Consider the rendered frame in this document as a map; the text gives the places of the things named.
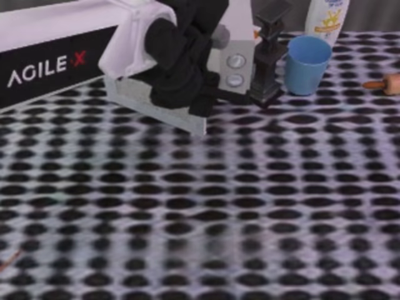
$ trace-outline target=wooden rolling pin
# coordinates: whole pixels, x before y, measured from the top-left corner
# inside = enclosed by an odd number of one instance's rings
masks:
[[[400,74],[386,74],[382,81],[369,81],[363,85],[365,89],[382,89],[387,95],[400,94]]]

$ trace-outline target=background wall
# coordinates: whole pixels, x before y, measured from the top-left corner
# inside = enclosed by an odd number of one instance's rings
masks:
[[[68,0],[0,0],[0,11],[10,11]],[[252,0],[256,14],[269,0]],[[285,23],[288,31],[302,31],[310,0],[288,0],[293,10]],[[400,0],[352,0],[345,31],[400,31]]]

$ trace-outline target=black and white patterned tablecloth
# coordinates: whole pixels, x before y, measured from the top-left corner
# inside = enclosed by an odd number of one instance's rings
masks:
[[[400,97],[361,88],[395,72],[400,33],[343,34],[316,95],[204,138],[102,82],[1,115],[0,298],[399,299]]]

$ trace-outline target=blue cup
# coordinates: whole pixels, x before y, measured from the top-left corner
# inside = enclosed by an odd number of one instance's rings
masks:
[[[288,45],[284,83],[295,95],[316,92],[332,57],[331,46],[313,36],[298,36]]]

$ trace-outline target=white bottle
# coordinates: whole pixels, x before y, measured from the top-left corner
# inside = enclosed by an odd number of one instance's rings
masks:
[[[311,0],[306,34],[325,40],[333,47],[343,27],[350,0]]]

